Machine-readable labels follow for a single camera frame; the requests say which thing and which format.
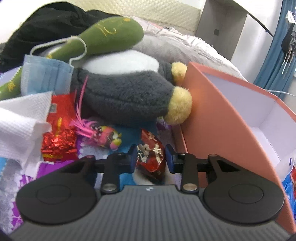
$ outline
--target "black circular pad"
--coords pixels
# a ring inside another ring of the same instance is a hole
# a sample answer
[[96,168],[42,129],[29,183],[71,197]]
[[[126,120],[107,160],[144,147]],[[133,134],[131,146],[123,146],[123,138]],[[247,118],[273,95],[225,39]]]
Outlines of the black circular pad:
[[255,174],[231,172],[204,190],[207,207],[226,221],[257,224],[272,220],[284,204],[284,194],[273,182]]
[[57,225],[86,215],[96,204],[96,192],[83,178],[71,173],[51,173],[25,185],[16,205],[26,220]]
[[252,204],[263,198],[263,191],[255,185],[239,184],[229,189],[229,196],[236,202]]

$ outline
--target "colorful toy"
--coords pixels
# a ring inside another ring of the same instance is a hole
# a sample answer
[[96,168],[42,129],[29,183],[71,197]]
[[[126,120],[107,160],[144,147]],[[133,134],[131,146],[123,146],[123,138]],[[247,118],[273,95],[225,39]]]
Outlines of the colorful toy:
[[112,151],[116,151],[121,144],[121,133],[109,127],[109,126],[97,126],[96,121],[88,121],[86,119],[81,119],[81,105],[82,98],[85,92],[86,83],[88,80],[88,76],[85,78],[79,102],[76,104],[76,120],[72,121],[72,125],[74,125],[76,129],[76,133],[78,135],[87,137],[89,140],[87,143],[89,145],[96,145],[104,148],[111,149]]

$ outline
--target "metal screw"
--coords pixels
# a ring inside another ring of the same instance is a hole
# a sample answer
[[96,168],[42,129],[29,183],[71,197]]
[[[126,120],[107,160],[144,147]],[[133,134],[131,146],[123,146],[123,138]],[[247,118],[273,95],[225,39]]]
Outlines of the metal screw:
[[148,188],[146,188],[146,191],[152,191],[154,188],[153,187],[148,187]]
[[117,188],[117,186],[113,183],[106,183],[104,186],[103,186],[103,189],[105,191],[108,191],[108,192],[112,192],[112,191],[115,191]]
[[183,189],[186,191],[195,191],[197,189],[197,186],[193,183],[186,183],[183,185]]

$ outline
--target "pink cardboard box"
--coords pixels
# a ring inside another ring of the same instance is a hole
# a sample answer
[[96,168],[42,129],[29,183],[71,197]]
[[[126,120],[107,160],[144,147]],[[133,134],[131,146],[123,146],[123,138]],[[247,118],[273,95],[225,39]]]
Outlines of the pink cardboard box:
[[[218,154],[283,189],[279,175],[291,169],[296,115],[277,96],[197,63],[188,65],[183,87],[193,104],[189,118],[173,128],[177,151],[198,158]],[[207,185],[205,175],[200,184]],[[296,232],[287,197],[277,222]]]

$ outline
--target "white plush belly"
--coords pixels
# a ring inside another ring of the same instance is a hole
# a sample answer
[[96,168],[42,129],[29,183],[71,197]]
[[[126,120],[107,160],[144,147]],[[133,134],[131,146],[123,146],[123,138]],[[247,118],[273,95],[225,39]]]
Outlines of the white plush belly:
[[139,71],[158,71],[158,61],[135,50],[93,56],[81,66],[95,74],[126,74]]

